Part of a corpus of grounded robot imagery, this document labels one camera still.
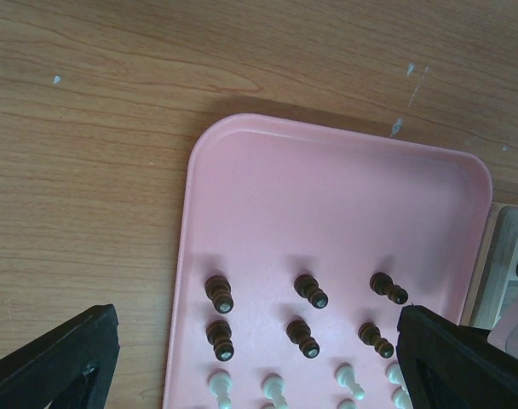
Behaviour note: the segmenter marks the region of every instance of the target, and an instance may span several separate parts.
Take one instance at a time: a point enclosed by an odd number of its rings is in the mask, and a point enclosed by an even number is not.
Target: pink object
[[[518,297],[490,331],[488,342],[518,359]]]
[[[193,149],[181,227],[164,409],[215,407],[208,378],[233,380],[236,408],[268,403],[262,383],[285,381],[290,407],[337,407],[349,363],[360,408],[393,407],[385,360],[357,337],[373,320],[393,344],[401,306],[369,287],[377,271],[421,304],[458,322],[492,201],[475,156],[413,143],[240,114],[211,126]],[[308,270],[329,296],[313,308],[293,289]],[[220,316],[204,282],[221,272],[234,309]],[[296,316],[321,351],[302,356],[285,334]],[[205,327],[222,317],[234,357],[216,360]]]

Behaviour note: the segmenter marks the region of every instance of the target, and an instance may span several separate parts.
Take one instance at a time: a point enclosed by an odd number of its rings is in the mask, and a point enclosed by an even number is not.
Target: tray
[[[265,407],[270,374],[285,380],[290,407],[337,408],[351,398],[335,380],[344,363],[365,390],[358,408],[394,407],[385,370],[396,357],[381,358],[357,331],[373,320],[395,345],[401,306],[370,277],[389,274],[408,303],[458,322],[491,201],[486,166],[468,153],[255,114],[214,124],[188,166],[163,408],[217,408],[208,379],[220,370],[235,408]],[[303,271],[326,308],[295,292]],[[232,286],[229,314],[205,295],[212,274]],[[297,316],[321,347],[315,359],[285,333]],[[205,335],[220,318],[233,331],[226,363]]]

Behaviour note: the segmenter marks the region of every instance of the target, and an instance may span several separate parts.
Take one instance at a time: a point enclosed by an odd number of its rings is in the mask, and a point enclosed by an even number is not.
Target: wood grain surface
[[[518,0],[0,0],[0,358],[112,302],[107,406],[160,407],[187,160],[236,112],[471,152],[518,204]]]

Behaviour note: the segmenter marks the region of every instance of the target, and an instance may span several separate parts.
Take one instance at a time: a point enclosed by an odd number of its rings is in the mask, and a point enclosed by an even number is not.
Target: wooden board
[[[0,357],[114,302],[108,407],[160,406],[187,160],[236,112],[402,124],[518,204],[518,0],[0,0]]]

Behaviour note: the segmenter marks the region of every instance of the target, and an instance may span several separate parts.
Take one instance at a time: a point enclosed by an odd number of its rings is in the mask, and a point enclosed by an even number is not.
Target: white pawn
[[[388,369],[386,370],[386,377],[388,377],[388,380],[391,383],[400,385],[401,388],[406,391],[406,383],[405,379],[403,378],[403,372],[401,372],[401,367],[397,362],[388,366]]]
[[[284,381],[281,377],[271,376],[262,385],[262,391],[274,403],[276,409],[288,409],[287,402],[284,397]]]
[[[351,400],[346,400],[338,406],[338,409],[357,409],[357,406]]]
[[[365,398],[365,391],[355,382],[355,371],[352,366],[341,366],[335,374],[335,378],[337,379],[338,384],[343,388],[350,389],[350,392],[355,399],[362,400]]]
[[[411,397],[401,388],[392,395],[392,402],[398,409],[412,409]]]
[[[228,392],[232,386],[233,381],[226,372],[218,372],[208,381],[211,394],[217,397],[217,409],[231,409],[231,398],[229,398]]]

